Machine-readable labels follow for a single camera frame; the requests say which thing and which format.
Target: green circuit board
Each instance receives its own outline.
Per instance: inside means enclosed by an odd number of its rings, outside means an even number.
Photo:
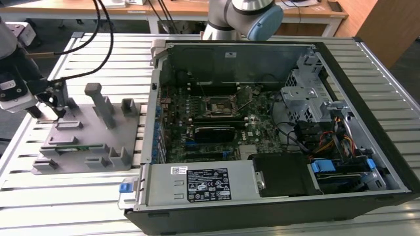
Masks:
[[[255,145],[259,153],[284,150],[269,115],[272,91],[259,91],[255,86],[240,86],[231,96],[192,96],[187,88],[167,88],[161,93],[167,163],[215,161],[213,158],[205,158],[205,155],[203,158],[188,158],[207,153],[223,153],[220,160],[240,160],[240,145]],[[195,142],[196,127],[192,120],[209,117],[240,117],[247,120],[245,127],[235,130],[233,141]]]

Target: screw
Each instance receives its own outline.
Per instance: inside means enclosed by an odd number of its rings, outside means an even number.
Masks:
[[[256,185],[257,185],[257,188],[259,188],[259,189],[264,189],[264,185],[263,185],[261,181],[257,181],[257,182],[256,182]]]

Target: slotted aluminum table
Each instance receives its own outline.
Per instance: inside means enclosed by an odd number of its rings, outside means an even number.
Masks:
[[[72,38],[65,50],[87,41]],[[149,46],[155,39],[199,39],[197,35],[116,34],[113,54],[104,68],[85,78],[68,81],[68,92],[77,103],[88,82],[103,84],[112,102],[133,98],[141,103],[136,150],[141,149],[152,67]],[[275,37],[279,41],[323,41],[371,107],[389,137],[417,176],[420,175],[420,109],[412,97],[363,43],[351,38]],[[108,52],[109,35],[99,34],[88,46],[61,56],[49,79],[97,67]],[[140,152],[133,169],[124,172],[35,176],[29,172],[51,124],[25,117],[0,159],[0,235],[144,235],[117,208],[119,184],[139,173]],[[281,227],[243,229],[193,235],[419,235],[420,203],[411,201],[380,208],[353,220]]]

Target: table leg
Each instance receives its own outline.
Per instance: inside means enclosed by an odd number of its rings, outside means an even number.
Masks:
[[[157,24],[157,17],[148,17],[147,18],[148,22],[149,22],[149,29],[151,29],[151,33],[152,34],[159,34],[159,24]]]
[[[339,29],[343,18],[331,18],[329,24],[325,27],[323,37],[333,37]]]

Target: floor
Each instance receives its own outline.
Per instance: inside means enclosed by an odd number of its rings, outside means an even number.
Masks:
[[[79,25],[76,20],[65,20],[64,27],[59,28],[59,20],[35,20],[37,25],[37,35],[43,39],[41,46],[29,49],[29,52],[63,51],[71,35],[76,31],[92,32],[95,30],[93,20],[84,20]],[[116,32],[119,33],[149,33],[147,21],[113,21]],[[48,76],[57,59],[39,59],[36,63],[43,75]],[[409,94],[420,103],[420,42],[415,42],[397,63],[391,69],[391,73],[405,87]],[[0,137],[12,138],[25,113],[8,113],[0,110]],[[7,143],[0,142],[0,153],[4,152]]]

